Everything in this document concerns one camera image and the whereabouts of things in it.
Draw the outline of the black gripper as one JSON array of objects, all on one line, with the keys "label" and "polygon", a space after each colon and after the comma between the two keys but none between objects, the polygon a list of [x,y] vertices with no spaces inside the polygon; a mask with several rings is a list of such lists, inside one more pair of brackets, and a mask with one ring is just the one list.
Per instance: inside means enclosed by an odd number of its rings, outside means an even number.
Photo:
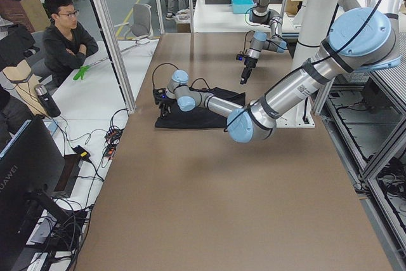
[{"label": "black gripper", "polygon": [[171,113],[171,106],[174,104],[174,99],[166,95],[161,95],[160,98],[160,117],[166,117]]},{"label": "black gripper", "polygon": [[240,84],[247,83],[249,77],[251,76],[252,69],[256,67],[257,62],[258,62],[257,58],[252,58],[249,56],[246,57],[246,59],[244,61],[244,65],[246,67],[242,71],[242,74],[240,77]]}]

